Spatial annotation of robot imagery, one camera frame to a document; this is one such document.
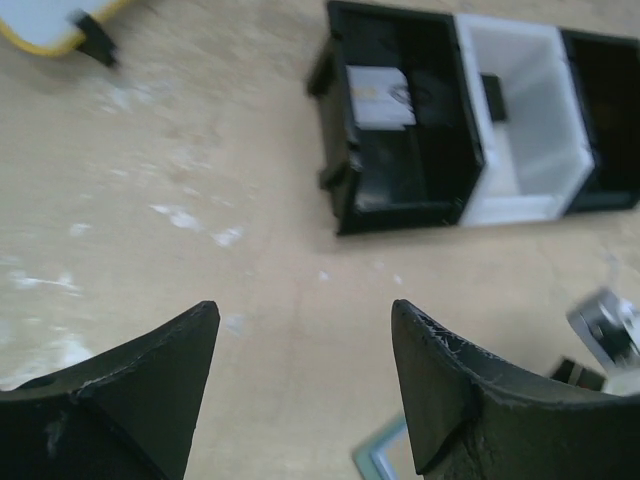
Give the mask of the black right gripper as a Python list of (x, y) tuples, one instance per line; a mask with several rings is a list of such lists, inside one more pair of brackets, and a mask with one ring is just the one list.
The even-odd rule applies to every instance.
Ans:
[(567, 357), (559, 360), (549, 377), (552, 380), (588, 390), (601, 390), (605, 384), (604, 375)]

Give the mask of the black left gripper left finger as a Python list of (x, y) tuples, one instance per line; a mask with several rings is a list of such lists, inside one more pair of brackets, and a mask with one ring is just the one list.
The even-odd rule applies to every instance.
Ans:
[(155, 330), (1, 393), (4, 479), (181, 479), (220, 322), (203, 301)]

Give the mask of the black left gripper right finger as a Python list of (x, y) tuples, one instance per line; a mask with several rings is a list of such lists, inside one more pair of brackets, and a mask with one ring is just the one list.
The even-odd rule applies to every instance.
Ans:
[(513, 365), (407, 300), (391, 312), (409, 440), (425, 479), (636, 479), (639, 398)]

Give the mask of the green leather card holder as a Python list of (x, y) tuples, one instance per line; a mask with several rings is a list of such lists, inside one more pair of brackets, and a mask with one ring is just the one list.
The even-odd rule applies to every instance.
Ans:
[(351, 454), (362, 479), (416, 480), (408, 430), (403, 414), (365, 438)]

